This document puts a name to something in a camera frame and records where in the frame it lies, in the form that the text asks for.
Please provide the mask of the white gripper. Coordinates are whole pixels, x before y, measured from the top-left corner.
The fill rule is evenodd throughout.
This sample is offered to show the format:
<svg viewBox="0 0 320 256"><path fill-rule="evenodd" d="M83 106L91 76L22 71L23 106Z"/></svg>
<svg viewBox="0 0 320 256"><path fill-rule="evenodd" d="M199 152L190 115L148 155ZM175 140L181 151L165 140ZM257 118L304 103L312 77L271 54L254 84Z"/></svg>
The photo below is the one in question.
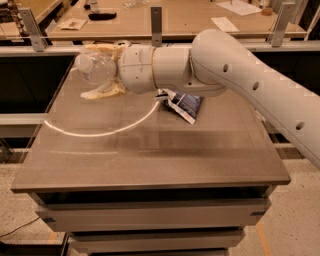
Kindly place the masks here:
<svg viewBox="0 0 320 256"><path fill-rule="evenodd" d="M82 52L105 53L112 60L118 59L118 75L120 82L112 81L98 86L96 89L83 92L81 97L95 100L124 95L128 89L137 94L156 90L153 78L153 53L155 48L150 45L133 45L125 49L115 44L87 44Z"/></svg>

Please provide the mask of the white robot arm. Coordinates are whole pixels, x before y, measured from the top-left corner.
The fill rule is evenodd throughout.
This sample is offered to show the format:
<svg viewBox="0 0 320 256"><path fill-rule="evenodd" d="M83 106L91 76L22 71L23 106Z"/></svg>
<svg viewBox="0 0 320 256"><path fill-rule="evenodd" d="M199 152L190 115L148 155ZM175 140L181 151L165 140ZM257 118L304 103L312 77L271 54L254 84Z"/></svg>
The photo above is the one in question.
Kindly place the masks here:
<svg viewBox="0 0 320 256"><path fill-rule="evenodd" d="M169 89L209 97L235 91L320 167L320 97L260 61L231 35L208 29L189 46L85 48L106 54L117 65L116 81L131 92Z"/></svg>

